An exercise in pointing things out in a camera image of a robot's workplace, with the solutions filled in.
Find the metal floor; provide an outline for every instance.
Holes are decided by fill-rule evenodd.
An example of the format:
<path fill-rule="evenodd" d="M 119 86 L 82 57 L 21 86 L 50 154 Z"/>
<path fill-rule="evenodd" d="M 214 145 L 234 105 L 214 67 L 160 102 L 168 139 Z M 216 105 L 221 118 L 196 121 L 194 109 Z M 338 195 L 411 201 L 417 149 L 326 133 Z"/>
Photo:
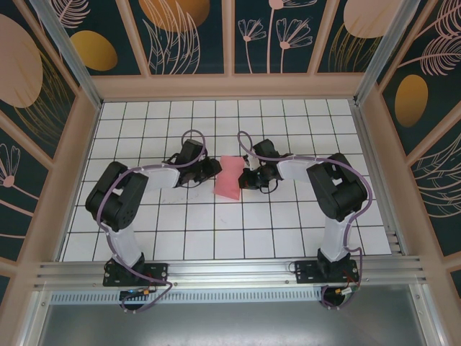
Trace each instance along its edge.
<path fill-rule="evenodd" d="M 159 304 L 140 315 L 118 306 L 50 306 L 41 346 L 426 345 L 405 286 L 363 287 L 329 311 L 317 301 Z"/>

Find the metal rail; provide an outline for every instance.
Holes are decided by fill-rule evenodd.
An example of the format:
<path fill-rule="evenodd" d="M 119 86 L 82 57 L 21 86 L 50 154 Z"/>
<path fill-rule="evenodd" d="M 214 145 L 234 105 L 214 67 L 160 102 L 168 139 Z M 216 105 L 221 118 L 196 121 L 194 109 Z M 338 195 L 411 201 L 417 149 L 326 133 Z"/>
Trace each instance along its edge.
<path fill-rule="evenodd" d="M 300 287 L 290 272 L 298 259 L 176 261 L 169 263 L 175 289 Z M 36 290 L 111 290 L 102 286 L 104 262 L 42 263 L 34 281 Z M 418 257 L 366 256 L 363 285 L 425 283 Z M 326 283 L 309 284 L 318 287 Z"/>

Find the metal bar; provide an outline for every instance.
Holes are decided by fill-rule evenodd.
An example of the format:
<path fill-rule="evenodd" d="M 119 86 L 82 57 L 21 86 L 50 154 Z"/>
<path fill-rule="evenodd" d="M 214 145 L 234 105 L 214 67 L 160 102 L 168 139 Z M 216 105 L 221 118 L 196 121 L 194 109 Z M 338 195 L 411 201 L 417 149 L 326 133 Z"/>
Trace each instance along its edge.
<path fill-rule="evenodd" d="M 67 215 L 66 223 L 63 225 L 63 228 L 61 229 L 61 234 L 60 234 L 60 238 L 59 238 L 59 242 L 58 242 L 59 246 L 56 246 L 55 251 L 53 253 L 52 258 L 55 261 L 58 261 L 61 258 L 61 253 L 62 253 L 63 248 L 65 246 L 64 241 L 66 240 L 66 234 L 68 233 L 67 230 L 69 230 L 70 227 L 71 227 L 71 222 L 72 222 L 71 214 L 74 211 L 77 198 L 79 197 L 80 186 L 84 181 L 86 164 L 88 162 L 89 155 L 91 153 L 91 145 L 93 144 L 93 139 L 94 139 L 94 137 L 96 135 L 96 130 L 97 130 L 97 127 L 98 127 L 98 121 L 99 121 L 99 119 L 101 119 L 103 108 L 104 107 L 97 108 L 97 110 L 96 110 L 97 116 L 94 117 L 93 124 L 91 125 L 91 133 L 89 135 L 89 141 L 87 141 L 87 144 L 86 144 L 85 156 L 84 156 L 84 159 L 81 161 L 80 167 L 79 167 L 79 178 L 76 179 L 76 181 L 73 184 L 73 192 L 72 192 L 72 196 L 71 196 L 71 201 L 70 201 L 69 207 L 68 207 L 68 209 L 66 211 L 66 215 Z"/>
<path fill-rule="evenodd" d="M 51 297 L 51 292 L 32 292 L 27 313 L 25 314 L 26 319 L 19 332 L 17 345 L 35 346 L 39 344 Z"/>
<path fill-rule="evenodd" d="M 360 82 L 355 95 L 357 103 L 361 105 L 367 98 L 370 90 L 375 85 L 375 82 L 380 75 L 385 64 L 388 62 L 400 38 L 403 36 L 408 23 L 415 14 L 419 5 L 419 0 L 402 1 L 393 21 L 389 25 L 389 29 L 382 38 L 375 54 L 373 55 L 370 64 L 365 71 L 365 74 Z"/>
<path fill-rule="evenodd" d="M 424 297 L 425 307 L 427 307 L 427 313 L 431 317 L 431 323 L 435 329 L 435 340 L 437 343 L 433 345 L 448 346 L 449 343 L 447 334 L 444 330 L 444 325 L 440 320 L 439 312 L 437 311 L 434 300 L 432 299 L 431 289 L 428 284 L 422 285 L 420 288 L 423 293 L 421 296 Z"/>
<path fill-rule="evenodd" d="M 160 292 L 152 293 L 127 301 L 126 304 L 148 303 L 157 298 Z M 174 290 L 164 296 L 159 303 L 266 303 L 280 301 L 319 301 L 320 287 L 294 288 L 239 288 L 208 290 Z M 120 303 L 120 291 L 56 291 L 53 292 L 50 305 L 110 305 Z"/>
<path fill-rule="evenodd" d="M 175 288 L 288 288 L 299 287 L 290 263 L 297 259 L 177 261 L 169 263 Z M 34 281 L 36 290 L 107 290 L 102 286 L 103 262 L 42 263 Z M 425 282 L 418 257 L 368 256 L 363 263 L 363 284 Z M 319 283 L 311 286 L 322 286 Z"/>
<path fill-rule="evenodd" d="M 96 107 L 101 107 L 101 97 L 98 94 L 91 76 L 86 70 L 86 67 L 81 62 L 81 59 L 76 52 L 67 32 L 56 17 L 55 11 L 51 6 L 50 1 L 30 0 L 30 4 L 34 7 L 37 16 L 42 21 L 48 34 L 50 34 L 53 42 L 58 47 L 67 64 L 71 68 L 73 75 L 79 81 L 81 88 L 86 92 L 91 103 Z"/>
<path fill-rule="evenodd" d="M 408 254 L 408 247 L 406 246 L 404 238 L 401 236 L 397 214 L 391 203 L 389 189 L 385 184 L 384 173 L 377 159 L 376 148 L 370 139 L 370 132 L 368 131 L 367 123 L 362 114 L 362 109 L 352 105 L 351 110 L 357 134 L 359 135 L 360 143 L 364 150 L 365 159 L 368 159 L 367 167 L 370 171 L 370 176 L 374 177 L 375 193 L 377 194 L 376 198 L 380 206 L 380 211 L 385 214 L 384 219 L 385 223 L 387 223 L 386 231 L 391 231 L 397 235 L 401 252 L 403 254 Z"/>

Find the orange circle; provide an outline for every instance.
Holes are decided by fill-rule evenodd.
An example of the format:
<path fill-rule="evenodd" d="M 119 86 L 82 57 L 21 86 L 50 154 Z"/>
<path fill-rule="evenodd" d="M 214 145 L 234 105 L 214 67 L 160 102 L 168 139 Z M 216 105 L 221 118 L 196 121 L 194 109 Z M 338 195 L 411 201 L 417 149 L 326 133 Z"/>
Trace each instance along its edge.
<path fill-rule="evenodd" d="M 169 32 L 187 31 L 185 25 L 181 25 L 181 12 L 189 14 L 195 23 L 200 26 L 210 13 L 210 0 L 139 0 L 144 14 L 155 26 Z"/>

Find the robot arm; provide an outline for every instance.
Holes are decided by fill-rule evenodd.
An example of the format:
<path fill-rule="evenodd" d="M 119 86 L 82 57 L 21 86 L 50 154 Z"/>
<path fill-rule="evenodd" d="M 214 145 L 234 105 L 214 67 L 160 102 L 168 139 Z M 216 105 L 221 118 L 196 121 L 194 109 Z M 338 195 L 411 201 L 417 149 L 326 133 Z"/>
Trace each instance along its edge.
<path fill-rule="evenodd" d="M 96 220 L 102 198 L 107 193 L 117 177 L 125 172 L 127 167 L 120 162 L 112 162 L 104 171 L 96 186 L 86 200 L 86 209 Z M 179 171 L 171 167 L 162 167 L 131 173 L 117 186 L 121 193 L 113 192 L 102 211 L 102 220 L 109 226 L 109 237 L 117 256 L 116 262 L 123 260 L 130 267 L 134 267 L 143 256 L 135 239 L 132 222 L 144 192 L 167 187 L 175 187 L 179 179 Z"/>
<path fill-rule="evenodd" d="M 349 164 L 342 154 L 334 154 L 330 159 Z M 277 168 L 282 179 L 312 184 L 318 204 L 326 215 L 321 254 L 329 262 L 347 256 L 344 232 L 349 220 L 367 199 L 367 191 L 359 178 L 342 167 L 314 161 L 281 161 Z"/>

